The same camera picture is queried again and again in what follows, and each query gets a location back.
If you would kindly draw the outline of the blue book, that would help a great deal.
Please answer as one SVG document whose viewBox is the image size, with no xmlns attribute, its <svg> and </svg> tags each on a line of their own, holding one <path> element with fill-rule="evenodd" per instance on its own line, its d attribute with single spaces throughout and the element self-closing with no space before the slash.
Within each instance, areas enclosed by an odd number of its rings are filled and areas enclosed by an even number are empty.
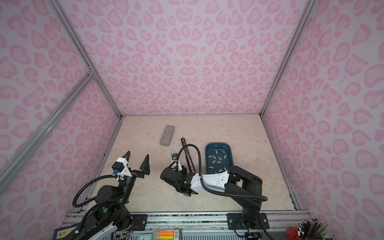
<svg viewBox="0 0 384 240">
<path fill-rule="evenodd" d="M 71 226 L 61 227 L 54 230 L 53 240 L 63 240 L 67 235 L 69 235 L 73 230 L 75 230 L 79 224 L 74 224 Z"/>
</svg>

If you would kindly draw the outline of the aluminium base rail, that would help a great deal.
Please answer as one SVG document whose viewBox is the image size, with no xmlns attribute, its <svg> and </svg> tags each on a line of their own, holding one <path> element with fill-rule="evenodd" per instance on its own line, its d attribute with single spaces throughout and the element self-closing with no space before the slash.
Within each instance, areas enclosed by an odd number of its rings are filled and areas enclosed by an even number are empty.
<svg viewBox="0 0 384 240">
<path fill-rule="evenodd" d="M 132 231 L 118 231 L 114 227 L 102 231 L 98 240 L 137 240 L 140 235 L 160 231 L 181 230 L 183 240 L 237 240 L 244 233 L 262 234 L 261 229 L 244 228 L 240 223 L 242 214 L 232 212 L 133 212 L 135 220 Z M 286 230 L 297 227 L 301 221 L 309 220 L 308 211 L 265 211 L 263 223 L 275 240 L 284 240 Z"/>
</svg>

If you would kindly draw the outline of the teal plastic tray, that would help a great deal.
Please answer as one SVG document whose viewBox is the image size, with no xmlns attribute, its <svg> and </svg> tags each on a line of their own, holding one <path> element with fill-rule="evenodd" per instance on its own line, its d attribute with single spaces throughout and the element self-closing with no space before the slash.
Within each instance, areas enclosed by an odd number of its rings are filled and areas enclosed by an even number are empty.
<svg viewBox="0 0 384 240">
<path fill-rule="evenodd" d="M 234 165 L 232 149 L 226 143 L 209 143 L 206 145 L 205 152 L 208 175 L 228 171 Z"/>
</svg>

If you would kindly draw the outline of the grey stone block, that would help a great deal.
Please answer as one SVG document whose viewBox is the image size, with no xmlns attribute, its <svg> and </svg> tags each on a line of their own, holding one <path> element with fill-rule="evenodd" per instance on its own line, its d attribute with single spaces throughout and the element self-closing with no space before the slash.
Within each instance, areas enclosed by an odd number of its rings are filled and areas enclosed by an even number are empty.
<svg viewBox="0 0 384 240">
<path fill-rule="evenodd" d="M 160 139 L 161 146 L 169 146 L 171 144 L 175 129 L 173 125 L 166 125 Z"/>
</svg>

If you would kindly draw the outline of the orange highlighter box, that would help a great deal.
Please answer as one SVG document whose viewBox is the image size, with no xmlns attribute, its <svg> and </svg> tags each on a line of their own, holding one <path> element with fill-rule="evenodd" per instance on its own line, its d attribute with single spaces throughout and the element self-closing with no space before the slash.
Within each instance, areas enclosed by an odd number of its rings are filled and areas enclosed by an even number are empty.
<svg viewBox="0 0 384 240">
<path fill-rule="evenodd" d="M 163 230 L 159 232 L 154 232 L 153 234 L 155 240 L 182 240 L 182 230 Z"/>
</svg>

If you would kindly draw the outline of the black stapler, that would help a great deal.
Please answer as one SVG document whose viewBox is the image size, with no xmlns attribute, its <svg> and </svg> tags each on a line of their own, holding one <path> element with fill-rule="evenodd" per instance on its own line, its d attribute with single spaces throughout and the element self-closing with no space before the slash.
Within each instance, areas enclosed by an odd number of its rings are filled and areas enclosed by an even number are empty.
<svg viewBox="0 0 384 240">
<path fill-rule="evenodd" d="M 190 173 L 194 173 L 195 174 L 196 173 L 196 169 L 195 169 L 194 163 L 192 161 L 190 152 L 189 152 L 188 148 L 186 147 L 186 145 L 187 145 L 186 139 L 185 138 L 181 138 L 181 143 L 182 143 L 185 155 L 186 155 L 186 162 L 187 162 L 188 169 L 189 169 Z"/>
</svg>

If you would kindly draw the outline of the pencil holder with pencils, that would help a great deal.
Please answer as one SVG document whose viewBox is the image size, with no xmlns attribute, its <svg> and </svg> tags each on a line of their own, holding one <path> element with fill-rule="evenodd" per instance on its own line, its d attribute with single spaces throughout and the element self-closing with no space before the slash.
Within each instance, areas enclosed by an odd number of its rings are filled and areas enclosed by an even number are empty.
<svg viewBox="0 0 384 240">
<path fill-rule="evenodd" d="M 297 234 L 300 240 L 335 240 L 336 234 L 328 232 L 328 225 L 317 218 L 299 222 Z"/>
</svg>

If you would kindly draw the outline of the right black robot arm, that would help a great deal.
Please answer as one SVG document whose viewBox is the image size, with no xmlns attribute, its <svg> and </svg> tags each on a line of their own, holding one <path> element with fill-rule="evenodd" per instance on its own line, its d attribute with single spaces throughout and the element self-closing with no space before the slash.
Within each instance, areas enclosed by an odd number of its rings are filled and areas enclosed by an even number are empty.
<svg viewBox="0 0 384 240">
<path fill-rule="evenodd" d="M 268 200 L 262 195 L 262 179 L 238 166 L 217 174 L 201 176 L 167 167 L 161 173 L 160 179 L 187 197 L 207 192 L 234 200 L 242 207 L 242 212 L 227 214 L 229 230 L 270 228 L 266 214 L 261 213 L 262 203 Z"/>
</svg>

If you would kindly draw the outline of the red container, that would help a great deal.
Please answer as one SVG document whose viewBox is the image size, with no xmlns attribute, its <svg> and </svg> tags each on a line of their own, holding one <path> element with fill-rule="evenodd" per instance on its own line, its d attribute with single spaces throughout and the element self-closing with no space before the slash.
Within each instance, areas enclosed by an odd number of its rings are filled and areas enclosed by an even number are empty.
<svg viewBox="0 0 384 240">
<path fill-rule="evenodd" d="M 299 227 L 290 227 L 286 230 L 286 240 L 300 240 L 300 236 L 298 234 Z"/>
</svg>

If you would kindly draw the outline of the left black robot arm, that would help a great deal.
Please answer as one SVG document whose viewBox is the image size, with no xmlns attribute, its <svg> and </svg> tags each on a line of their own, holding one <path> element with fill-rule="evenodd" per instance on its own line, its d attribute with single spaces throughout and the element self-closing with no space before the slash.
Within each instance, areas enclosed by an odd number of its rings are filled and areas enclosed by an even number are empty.
<svg viewBox="0 0 384 240">
<path fill-rule="evenodd" d="M 143 179 L 150 174 L 150 156 L 146 155 L 138 170 L 128 167 L 131 152 L 127 151 L 112 165 L 113 173 L 97 177 L 85 184 L 76 193 L 72 205 L 83 207 L 91 202 L 91 207 L 83 216 L 79 225 L 70 232 L 65 240 L 101 240 L 112 233 L 133 232 L 145 230 L 147 215 L 132 215 L 126 207 L 137 178 Z M 117 186 L 105 185 L 98 190 L 95 197 L 82 203 L 78 202 L 80 195 L 93 183 L 104 179 L 115 179 Z"/>
</svg>

